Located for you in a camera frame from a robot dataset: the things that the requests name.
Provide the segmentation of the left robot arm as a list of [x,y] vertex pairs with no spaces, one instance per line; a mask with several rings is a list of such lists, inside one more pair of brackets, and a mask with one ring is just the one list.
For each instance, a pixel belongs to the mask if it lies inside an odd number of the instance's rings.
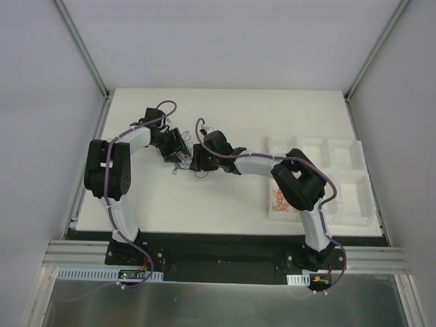
[[102,204],[112,227],[112,239],[125,243],[120,256],[130,265],[139,264],[144,257],[143,247],[135,243],[140,228],[127,200],[132,182],[131,156],[150,146],[166,163],[179,164],[181,155],[191,155],[180,130],[170,127],[168,117],[176,109],[174,101],[165,100],[147,108],[142,118],[118,136],[89,143],[84,186]]

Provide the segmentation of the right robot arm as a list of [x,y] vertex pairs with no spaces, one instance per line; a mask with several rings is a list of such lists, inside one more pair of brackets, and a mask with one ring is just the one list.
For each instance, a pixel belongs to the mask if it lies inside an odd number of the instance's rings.
[[325,186],[331,180],[299,149],[282,156],[234,148],[219,130],[196,130],[192,170],[222,169],[228,174],[255,175],[272,179],[285,201],[297,210],[305,232],[305,245],[293,255],[294,264],[310,271],[325,267],[334,244],[322,212]]

